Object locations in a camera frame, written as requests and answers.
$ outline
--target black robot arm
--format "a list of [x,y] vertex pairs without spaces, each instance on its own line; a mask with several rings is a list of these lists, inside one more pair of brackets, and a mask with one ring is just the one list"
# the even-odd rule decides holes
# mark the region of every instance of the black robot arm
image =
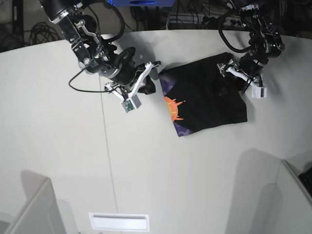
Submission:
[[[219,64],[223,75],[232,73],[246,80],[243,92],[250,85],[253,90],[259,87],[256,98],[264,98],[266,89],[262,88],[262,69],[267,65],[269,58],[280,56],[285,49],[277,25],[267,19],[267,5],[264,0],[231,0],[232,10],[219,18],[218,30],[225,44],[236,53],[245,55],[236,61],[234,58],[229,64]],[[222,28],[224,20],[231,16],[240,16],[243,27],[249,31],[251,39],[248,47],[244,49],[234,48],[226,39]]]
[[[65,39],[70,42],[78,58],[81,72],[69,81],[70,87],[89,93],[114,93],[121,99],[126,112],[140,106],[137,92],[151,94],[156,91],[149,73],[151,69],[159,66],[160,62],[148,62],[136,67],[133,60],[136,53],[134,47],[126,48],[120,54],[115,53],[117,47],[112,45],[112,42],[123,35],[125,28],[124,19],[117,8],[108,4],[106,0],[40,0],[40,2],[50,21],[60,26]],[[120,32],[116,36],[104,39],[100,35],[98,17],[89,7],[93,3],[103,3],[106,8],[116,13],[121,24]],[[90,8],[96,20],[84,13],[86,7]],[[98,73],[112,82],[105,84],[105,91],[77,89],[71,82],[83,71],[89,74]]]

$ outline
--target black cloth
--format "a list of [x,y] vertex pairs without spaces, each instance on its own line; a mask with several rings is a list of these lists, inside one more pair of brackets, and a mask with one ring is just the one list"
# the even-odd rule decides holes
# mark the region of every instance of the black cloth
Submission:
[[223,77],[218,63],[224,53],[159,74],[161,86],[179,136],[231,123],[247,122],[246,104],[233,77]]

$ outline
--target table surface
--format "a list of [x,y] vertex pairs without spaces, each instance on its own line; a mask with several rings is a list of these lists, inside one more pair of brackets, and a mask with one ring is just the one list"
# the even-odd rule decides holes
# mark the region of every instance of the table surface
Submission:
[[[247,44],[246,33],[225,35],[237,48]],[[85,233],[97,233],[88,212],[149,214],[153,234],[249,233],[280,159],[312,155],[312,41],[283,41],[283,55],[264,69],[267,99],[250,90],[244,97],[249,121],[187,137],[176,134],[159,80],[157,93],[140,94],[142,106],[125,114],[114,95],[68,87],[78,67],[66,41],[2,53],[0,173],[10,173],[21,194],[20,172],[49,176]],[[136,47],[137,64],[167,68],[231,52],[211,30],[128,33],[116,45]],[[104,83],[87,74],[74,81],[93,90]],[[21,195],[10,191],[0,211],[14,215],[18,205],[8,204]]]

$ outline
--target orange sun graphic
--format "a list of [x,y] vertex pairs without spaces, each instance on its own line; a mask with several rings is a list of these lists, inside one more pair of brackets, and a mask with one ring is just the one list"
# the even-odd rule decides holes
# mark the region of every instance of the orange sun graphic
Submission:
[[169,113],[171,115],[171,119],[172,121],[175,121],[175,120],[183,120],[182,118],[179,118],[179,109],[178,109],[178,106],[181,105],[183,102],[185,101],[181,101],[181,102],[178,102],[176,103],[176,99],[173,99],[171,100],[170,98],[168,97],[165,97],[165,101],[167,103],[167,108],[169,110]]

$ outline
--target white vent grille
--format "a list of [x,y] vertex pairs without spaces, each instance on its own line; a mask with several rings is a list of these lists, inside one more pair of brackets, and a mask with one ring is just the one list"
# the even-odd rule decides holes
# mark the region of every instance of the white vent grille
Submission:
[[89,213],[94,230],[149,232],[148,214],[101,214]]

